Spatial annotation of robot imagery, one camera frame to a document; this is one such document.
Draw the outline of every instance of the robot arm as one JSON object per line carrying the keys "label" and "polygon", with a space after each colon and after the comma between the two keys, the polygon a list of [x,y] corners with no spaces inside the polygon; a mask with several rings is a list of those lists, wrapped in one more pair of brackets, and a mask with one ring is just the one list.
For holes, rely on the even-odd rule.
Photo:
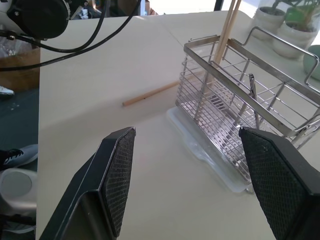
{"label": "robot arm", "polygon": [[38,40],[61,35],[89,0],[0,0],[0,31]]}

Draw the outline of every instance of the wooden stick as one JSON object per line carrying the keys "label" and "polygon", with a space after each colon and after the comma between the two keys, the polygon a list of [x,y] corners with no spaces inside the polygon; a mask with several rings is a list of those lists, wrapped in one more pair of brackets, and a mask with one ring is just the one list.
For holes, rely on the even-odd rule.
{"label": "wooden stick", "polygon": [[140,96],[134,97],[134,98],[132,98],[132,99],[130,99],[130,100],[128,100],[128,101],[124,101],[124,102],[122,103],[122,105],[125,106],[125,107],[126,107],[126,106],[129,106],[129,105],[134,104],[134,103],[136,103],[136,102],[139,102],[139,101],[141,101],[141,100],[143,100],[143,99],[146,99],[146,98],[148,98],[148,97],[151,97],[151,96],[153,96],[153,95],[155,95],[155,94],[161,93],[161,92],[163,92],[163,91],[165,91],[165,90],[167,90],[167,89],[173,88],[174,86],[179,85],[179,83],[180,83],[180,81],[174,81],[174,82],[172,82],[172,83],[169,83],[169,84],[167,84],[167,85],[164,85],[164,86],[162,86],[162,87],[159,87],[159,88],[157,88],[157,89],[155,89],[155,90],[152,90],[152,91],[149,91],[149,92],[147,92],[147,93],[145,93],[145,94],[142,94],[142,95],[140,95]]}
{"label": "wooden stick", "polygon": [[237,0],[236,2],[236,5],[235,5],[235,8],[234,8],[234,11],[233,11],[233,14],[231,16],[231,19],[230,19],[230,22],[227,26],[227,29],[225,31],[225,35],[223,36],[223,40],[222,40],[222,43],[221,43],[221,46],[220,46],[220,49],[217,49],[218,52],[215,52],[215,56],[216,56],[216,62],[219,64],[221,59],[222,59],[222,56],[225,52],[225,48],[226,48],[226,44],[227,44],[227,41],[229,39],[229,36],[230,36],[230,33],[231,33],[231,30],[235,24],[235,21],[236,21],[236,17],[237,17],[237,13],[238,13],[238,10],[239,10],[239,6],[241,4],[241,0]]}
{"label": "wooden stick", "polygon": [[232,1],[231,1],[231,4],[230,4],[229,10],[228,10],[228,13],[227,13],[226,18],[225,18],[225,21],[224,21],[224,25],[223,25],[223,28],[222,28],[222,32],[221,32],[221,34],[220,34],[219,43],[218,43],[218,46],[217,46],[217,48],[216,48],[215,55],[214,55],[214,58],[213,58],[213,60],[214,60],[217,64],[220,64],[220,60],[219,60],[219,62],[217,61],[217,60],[218,60],[218,58],[217,58],[217,53],[218,53],[219,50],[221,49],[222,42],[223,42],[223,40],[224,40],[224,38],[225,38],[226,30],[227,30],[227,28],[228,28],[228,26],[229,26],[230,18],[231,18],[231,16],[232,16],[235,3],[236,3],[236,0],[232,0]]}

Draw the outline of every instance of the stainless steel utensil holder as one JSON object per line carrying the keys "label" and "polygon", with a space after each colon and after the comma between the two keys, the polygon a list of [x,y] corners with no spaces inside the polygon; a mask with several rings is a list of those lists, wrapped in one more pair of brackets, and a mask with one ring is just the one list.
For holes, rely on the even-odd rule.
{"label": "stainless steel utensil holder", "polygon": [[[244,48],[253,31],[262,31],[314,58],[299,83]],[[301,148],[319,130],[320,91],[309,83],[319,59],[314,54],[254,27],[245,43],[228,39],[220,64],[213,61],[220,36],[194,39],[184,45],[176,105],[185,111],[212,144],[251,182],[240,127],[283,136]]]}

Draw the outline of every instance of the cardboard box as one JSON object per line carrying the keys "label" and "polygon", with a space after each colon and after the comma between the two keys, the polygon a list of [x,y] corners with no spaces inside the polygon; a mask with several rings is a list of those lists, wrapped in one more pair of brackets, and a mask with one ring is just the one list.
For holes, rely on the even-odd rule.
{"label": "cardboard box", "polygon": [[[0,58],[0,66],[20,67],[40,63],[40,48],[33,49],[27,53]],[[0,86],[15,92],[22,92],[39,87],[40,68],[21,71],[0,72]]]}

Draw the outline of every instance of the metal handle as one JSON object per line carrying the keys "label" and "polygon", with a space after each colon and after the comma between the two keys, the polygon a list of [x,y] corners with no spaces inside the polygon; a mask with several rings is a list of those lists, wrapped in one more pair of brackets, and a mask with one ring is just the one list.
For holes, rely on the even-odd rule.
{"label": "metal handle", "polygon": [[313,57],[314,60],[315,60],[315,63],[314,63],[314,65],[313,65],[313,67],[311,68],[310,72],[306,75],[306,77],[305,77],[305,79],[304,79],[304,84],[305,84],[307,87],[309,87],[309,88],[311,88],[312,90],[314,90],[315,92],[317,92],[318,94],[320,94],[320,90],[317,89],[316,87],[312,86],[312,85],[309,83],[309,78],[310,78],[310,76],[312,75],[312,73],[314,72],[314,70],[316,69],[316,67],[317,67],[318,64],[319,64],[319,58],[318,58],[317,55],[315,55],[315,54],[313,54],[313,53],[311,53],[311,52],[309,52],[309,51],[306,51],[306,50],[304,50],[304,49],[301,48],[301,47],[298,47],[298,46],[296,46],[296,45],[293,45],[292,43],[281,39],[281,38],[278,37],[277,35],[274,35],[272,32],[269,32],[269,31],[267,31],[267,30],[264,30],[263,28],[261,28],[261,27],[259,27],[259,26],[255,26],[255,27],[253,27],[253,28],[251,29],[251,31],[250,31],[250,33],[249,33],[249,35],[248,35],[248,37],[246,38],[246,40],[245,40],[244,43],[241,43],[241,42],[239,42],[238,40],[236,40],[236,39],[234,39],[234,38],[233,38],[232,40],[235,41],[237,44],[239,44],[240,46],[243,47],[243,46],[245,46],[245,45],[248,43],[248,41],[249,41],[249,39],[250,39],[250,37],[251,37],[251,35],[252,35],[252,32],[253,32],[254,30],[259,30],[259,31],[261,31],[261,32],[269,35],[270,37],[272,37],[272,38],[274,38],[274,39],[276,39],[276,40],[278,40],[278,41],[280,41],[280,42],[282,42],[282,43],[284,43],[284,44],[286,44],[286,45],[288,45],[288,46],[290,46],[290,47],[292,47],[292,48],[294,48],[294,49],[296,49],[296,50],[299,50],[299,51],[303,52],[304,54],[309,55],[310,57]]}

